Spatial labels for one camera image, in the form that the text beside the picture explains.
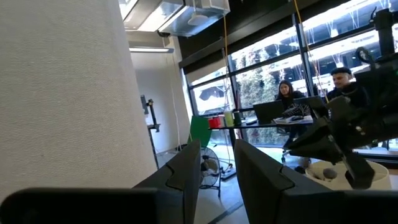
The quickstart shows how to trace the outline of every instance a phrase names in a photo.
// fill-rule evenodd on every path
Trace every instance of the concrete floor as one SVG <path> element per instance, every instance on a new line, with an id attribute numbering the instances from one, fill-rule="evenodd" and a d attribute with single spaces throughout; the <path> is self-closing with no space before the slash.
<path id="1" fill-rule="evenodd" d="M 223 161 L 231 161 L 234 164 L 234 156 L 231 147 L 216 146 L 212 147 L 212 150 L 217 156 Z M 267 153 L 269 156 L 280 161 L 282 155 L 282 149 L 276 148 L 259 148 L 262 152 Z M 158 155 L 159 166 L 164 165 L 169 159 L 175 154 L 168 153 Z M 287 156 L 286 165 L 289 167 L 295 167 L 298 164 L 298 157 Z M 390 170 L 390 178 L 393 189 L 398 190 L 398 170 Z M 238 180 L 235 177 L 230 178 L 226 182 L 221 182 L 221 197 L 217 196 L 218 191 L 213 189 L 200 190 L 198 195 L 197 209 L 195 214 L 195 224 L 207 224 L 207 223 L 221 223 L 221 224 L 247 224 L 249 223 L 248 217 L 244 206 L 239 207 L 242 204 L 242 196 L 239 190 Z"/>

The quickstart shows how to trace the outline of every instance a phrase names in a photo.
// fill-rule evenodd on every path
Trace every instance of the cord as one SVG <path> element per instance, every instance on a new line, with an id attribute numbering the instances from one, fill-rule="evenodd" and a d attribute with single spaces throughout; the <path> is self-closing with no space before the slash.
<path id="1" fill-rule="evenodd" d="M 166 58 L 166 66 L 169 66 L 169 61 L 167 60 L 167 55 L 165 55 L 165 58 Z M 174 72 L 175 72 L 175 75 L 176 75 L 178 73 L 178 71 L 175 68 L 174 54 L 172 54 L 172 58 L 173 58 L 173 65 L 172 66 L 174 67 Z M 171 87 L 171 91 L 172 91 L 174 115 L 175 115 L 175 120 L 176 120 L 176 123 L 177 123 L 178 148 L 181 151 L 182 148 L 181 148 L 181 140 L 180 140 L 180 123 L 178 121 L 177 109 L 175 107 L 175 95 L 174 95 L 174 87 L 173 87 L 173 78 L 170 79 L 170 87 Z"/>
<path id="2" fill-rule="evenodd" d="M 224 0 L 224 8 L 226 8 L 226 1 L 227 0 Z M 226 26 L 226 13 L 223 16 L 223 23 L 224 23 L 224 52 L 225 52 L 225 54 L 224 54 L 224 63 L 225 63 L 225 67 L 227 69 L 226 79 L 228 79 L 229 78 L 229 72 L 228 72 L 229 63 L 228 63 L 228 32 L 227 32 L 227 29 L 226 29 L 227 28 L 227 26 Z M 228 89 L 229 89 L 229 87 L 227 87 L 225 89 L 225 94 L 224 94 L 224 97 L 225 97 L 224 112 L 225 112 L 225 109 L 226 109 L 226 99 L 227 99 Z M 224 132 L 224 139 L 225 139 L 225 143 L 226 143 L 226 151 L 228 153 L 228 167 L 224 170 L 224 172 L 225 172 L 225 171 L 227 171 L 230 168 L 231 155 L 229 154 L 228 140 L 227 140 L 227 137 L 226 137 L 225 130 L 222 130 L 222 132 Z"/>
<path id="3" fill-rule="evenodd" d="M 299 23 L 303 24 L 303 21 L 301 20 L 301 15 L 300 15 L 300 11 L 299 11 L 299 7 L 297 5 L 297 0 L 293 0 L 294 2 L 294 6 L 296 8 L 296 13 L 297 13 L 297 17 L 298 17 L 298 21 Z M 311 51 L 310 51 L 310 46 L 308 45 L 308 41 L 307 41 L 307 37 L 304 34 L 304 42 L 305 42 L 305 46 L 307 48 L 307 52 L 309 54 L 310 57 L 312 57 Z M 319 71 L 318 71 L 318 67 L 315 65 L 315 62 L 313 62 L 314 70 L 315 70 L 315 75 L 317 76 L 317 80 L 318 80 L 318 84 L 319 87 L 321 88 L 321 91 L 323 93 L 323 95 L 325 96 L 326 102 L 329 103 L 329 99 L 328 96 L 326 95 L 326 91 L 322 88 L 322 84 L 321 84 L 321 80 L 320 80 L 320 76 L 319 76 Z"/>

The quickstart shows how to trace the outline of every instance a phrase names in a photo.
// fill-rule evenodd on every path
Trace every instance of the man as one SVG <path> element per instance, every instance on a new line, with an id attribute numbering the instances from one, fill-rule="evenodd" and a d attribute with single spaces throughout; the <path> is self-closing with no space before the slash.
<path id="1" fill-rule="evenodd" d="M 357 108 L 369 105 L 369 97 L 366 90 L 356 82 L 350 82 L 353 74 L 349 68 L 335 68 L 330 75 L 333 77 L 335 89 L 327 94 L 329 101 L 339 96 L 345 96 Z"/>

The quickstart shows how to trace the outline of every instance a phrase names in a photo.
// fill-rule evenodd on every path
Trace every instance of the floor fan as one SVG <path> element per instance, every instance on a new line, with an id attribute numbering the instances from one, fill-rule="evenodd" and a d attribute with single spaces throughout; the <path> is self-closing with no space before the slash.
<path id="1" fill-rule="evenodd" d="M 201 149 L 201 163 L 200 163 L 200 188 L 201 189 L 216 189 L 218 190 L 218 197 L 221 193 L 221 173 L 223 169 L 220 167 L 220 161 L 213 150 L 203 147 Z"/>

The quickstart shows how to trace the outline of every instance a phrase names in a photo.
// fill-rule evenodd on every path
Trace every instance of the laptop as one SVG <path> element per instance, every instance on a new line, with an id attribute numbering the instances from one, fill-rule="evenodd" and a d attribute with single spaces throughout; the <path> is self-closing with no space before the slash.
<path id="1" fill-rule="evenodd" d="M 253 105 L 259 124 L 269 124 L 275 118 L 279 118 L 285 111 L 282 101 Z"/>

